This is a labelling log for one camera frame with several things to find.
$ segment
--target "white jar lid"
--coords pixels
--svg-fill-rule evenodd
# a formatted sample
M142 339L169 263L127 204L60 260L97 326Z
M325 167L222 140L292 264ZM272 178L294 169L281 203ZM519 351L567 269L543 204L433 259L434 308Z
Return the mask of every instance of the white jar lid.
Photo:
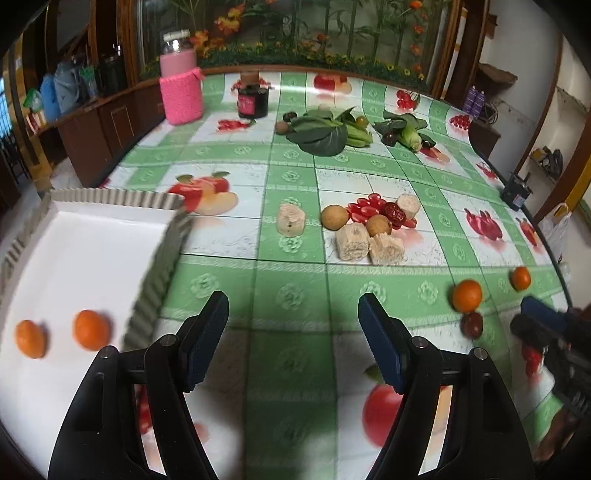
M173 41L178 40L179 38L189 38L191 36L191 32L189 30L179 30L176 32L169 32L163 35L164 41Z

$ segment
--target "pomegranate print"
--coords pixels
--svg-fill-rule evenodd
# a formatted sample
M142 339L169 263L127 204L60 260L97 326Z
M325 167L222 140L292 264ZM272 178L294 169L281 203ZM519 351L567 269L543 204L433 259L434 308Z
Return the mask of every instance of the pomegranate print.
M491 169L489 169L486 165L484 165L483 162L479 162L476 164L476 166L482 170L482 173L484 175L486 175L487 178L491 179L491 180L496 180L497 176L496 173L493 172Z
M537 247L538 243L539 243L539 239L538 239L538 234L535 233L534 227L532 227L526 219L523 219L523 220L517 219L517 221L519 222L519 227L521 228L521 231L523 232L525 237L528 239L528 241L534 247Z
M467 208L464 209L466 212L466 220L472 230L478 235L487 237L489 240L495 241L503 238L503 231L499 224L491 217L488 211L480 211L480 215L472 213Z

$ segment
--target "plastic bag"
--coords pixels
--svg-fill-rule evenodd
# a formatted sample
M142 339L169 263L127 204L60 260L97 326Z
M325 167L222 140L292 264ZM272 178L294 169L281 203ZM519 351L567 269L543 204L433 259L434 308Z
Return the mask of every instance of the plastic bag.
M559 261L562 256L570 215L569 206L566 203L559 203L538 225L556 261Z
M43 110L43 100L41 98L41 94L34 88L29 89L27 92L27 97L25 98L25 101L22 103L22 105L25 108L30 108L33 113L40 112Z

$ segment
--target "blue gripper pad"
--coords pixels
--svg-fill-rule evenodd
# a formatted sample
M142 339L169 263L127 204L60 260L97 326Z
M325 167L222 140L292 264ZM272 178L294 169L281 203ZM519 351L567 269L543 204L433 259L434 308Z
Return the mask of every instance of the blue gripper pad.
M201 323L201 328L189 353L189 364L185 377L185 385L189 390L185 391L192 391L195 385L205 379L219 339L226 327L229 309L228 297L224 293L216 291L199 313L198 322Z
M408 330L400 320L388 316L373 293L359 299L357 314L384 381L403 395L410 361L406 344L411 337Z
M558 334L562 334L566 330L567 324L564 314L555 312L546 304L531 296L521 300L521 313Z

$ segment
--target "red date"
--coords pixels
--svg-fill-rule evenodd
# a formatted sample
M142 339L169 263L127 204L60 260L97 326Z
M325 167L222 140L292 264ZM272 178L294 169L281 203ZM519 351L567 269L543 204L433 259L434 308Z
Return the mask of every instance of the red date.
M398 230L406 221L404 211L394 202L388 202L381 208L381 213L392 223L392 228Z

